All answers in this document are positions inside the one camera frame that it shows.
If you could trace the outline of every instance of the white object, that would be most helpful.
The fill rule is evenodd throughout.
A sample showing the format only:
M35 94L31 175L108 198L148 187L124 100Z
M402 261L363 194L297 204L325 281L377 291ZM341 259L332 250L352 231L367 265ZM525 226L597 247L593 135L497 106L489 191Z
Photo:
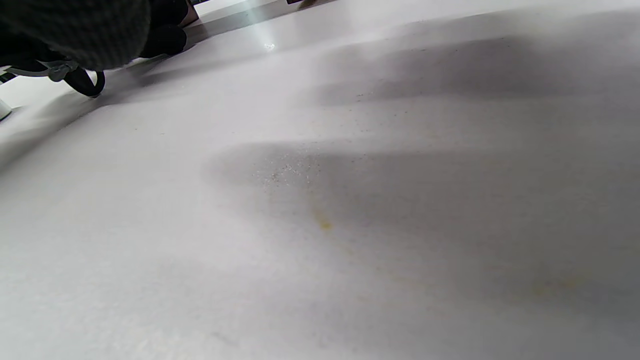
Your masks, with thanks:
M11 106L0 100L0 120L4 119L11 113Z
M98 99L3 84L0 359L640 359L635 18L461 18L546 2L197 5Z

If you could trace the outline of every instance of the yellow stain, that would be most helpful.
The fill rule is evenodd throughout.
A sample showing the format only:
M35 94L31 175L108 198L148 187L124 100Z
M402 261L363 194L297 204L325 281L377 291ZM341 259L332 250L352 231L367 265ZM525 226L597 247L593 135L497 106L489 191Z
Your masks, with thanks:
M544 297L560 291L573 291L582 286L585 282L586 278L582 276L570 276L558 281L537 284L533 287L533 293L537 297Z
M333 229L333 224L331 224L327 216L322 211L316 208L313 210L313 213L314 213L314 219L316 220L317 224L320 226L320 229L325 231L329 231Z

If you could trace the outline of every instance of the dark fabric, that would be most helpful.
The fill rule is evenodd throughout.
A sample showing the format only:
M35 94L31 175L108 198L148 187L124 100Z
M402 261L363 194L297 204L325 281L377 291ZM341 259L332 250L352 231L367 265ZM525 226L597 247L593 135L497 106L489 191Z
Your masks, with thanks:
M151 28L163 25L178 25L187 16L189 7L186 0L150 0Z
M154 58L158 55L176 55L187 44L187 34L176 25L162 25L149 31L149 39L140 53L141 58Z
M149 0L0 0L0 37L20 34L86 69L112 69L142 51L150 8Z
M186 0L150 0L150 3L151 30L140 56L153 58L182 52L187 34L178 25L189 11Z
M16 65L25 60L53 61L64 56L34 38L15 34L0 24L0 66Z

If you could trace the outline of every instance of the person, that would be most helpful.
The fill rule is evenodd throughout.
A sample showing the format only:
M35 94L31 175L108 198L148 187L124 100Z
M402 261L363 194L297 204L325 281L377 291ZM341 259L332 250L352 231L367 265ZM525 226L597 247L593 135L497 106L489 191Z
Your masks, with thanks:
M150 4L150 30L140 56L153 58L182 52L187 43L187 34L182 28L198 20L191 1L150 0Z
M20 49L37 40L88 70L175 54L186 43L183 21L195 12L186 1L0 0L0 39L7 41L0 47Z

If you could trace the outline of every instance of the black shoe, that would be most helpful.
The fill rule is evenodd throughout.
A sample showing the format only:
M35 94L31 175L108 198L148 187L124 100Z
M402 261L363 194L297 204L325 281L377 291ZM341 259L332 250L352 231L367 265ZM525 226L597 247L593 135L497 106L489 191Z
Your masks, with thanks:
M187 34L176 25L163 25L149 31L141 58L154 58L158 55L176 55L184 50Z

